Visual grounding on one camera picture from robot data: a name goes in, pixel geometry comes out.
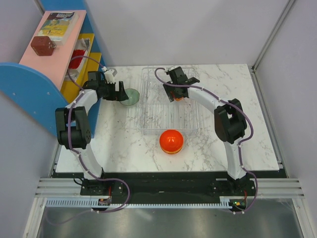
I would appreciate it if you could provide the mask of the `celadon green ceramic bowl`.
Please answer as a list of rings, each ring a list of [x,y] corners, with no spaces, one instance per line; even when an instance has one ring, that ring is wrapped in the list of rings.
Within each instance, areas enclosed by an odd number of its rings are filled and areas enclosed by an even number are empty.
[[[130,107],[130,106],[133,106],[139,102],[140,93],[138,90],[133,89],[133,88],[129,88],[129,89],[126,89],[125,92],[128,96],[128,99],[121,101],[120,103],[122,105]]]

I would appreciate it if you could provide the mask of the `orange plastic bowl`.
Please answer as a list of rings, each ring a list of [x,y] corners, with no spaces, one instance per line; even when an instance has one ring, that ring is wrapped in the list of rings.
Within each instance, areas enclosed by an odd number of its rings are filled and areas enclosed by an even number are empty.
[[[184,98],[183,96],[175,96],[175,95],[173,95],[173,100],[175,100],[177,102],[181,101],[183,98]]]

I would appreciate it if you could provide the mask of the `red plastic bowl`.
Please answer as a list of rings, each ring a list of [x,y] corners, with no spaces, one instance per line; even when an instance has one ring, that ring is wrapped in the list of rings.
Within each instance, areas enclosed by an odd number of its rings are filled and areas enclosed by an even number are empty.
[[[183,135],[174,129],[164,131],[159,138],[160,147],[165,150],[178,150],[183,147]]]

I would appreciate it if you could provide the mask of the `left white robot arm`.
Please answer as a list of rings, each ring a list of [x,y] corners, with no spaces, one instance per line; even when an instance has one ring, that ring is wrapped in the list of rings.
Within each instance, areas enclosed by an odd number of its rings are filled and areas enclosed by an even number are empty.
[[[125,92],[123,81],[116,82],[117,70],[102,69],[89,71],[88,80],[81,87],[78,96],[66,107],[55,110],[55,122],[58,143],[69,150],[79,162],[84,178],[93,180],[92,190],[103,195],[107,193],[109,184],[102,179],[103,168],[97,162],[90,142],[92,130],[88,114],[99,100],[125,101],[129,97]]]

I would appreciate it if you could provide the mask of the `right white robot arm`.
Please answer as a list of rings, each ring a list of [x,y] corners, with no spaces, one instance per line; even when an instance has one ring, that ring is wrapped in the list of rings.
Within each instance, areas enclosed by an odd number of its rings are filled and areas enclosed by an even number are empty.
[[[240,142],[245,136],[247,120],[241,103],[237,99],[223,100],[200,83],[195,77],[189,78],[182,67],[174,66],[165,70],[170,77],[163,87],[170,102],[189,98],[208,109],[214,116],[214,130],[224,143],[227,157],[227,173],[232,178],[227,182],[228,192],[238,195],[245,189],[241,180],[246,175],[243,169]]]

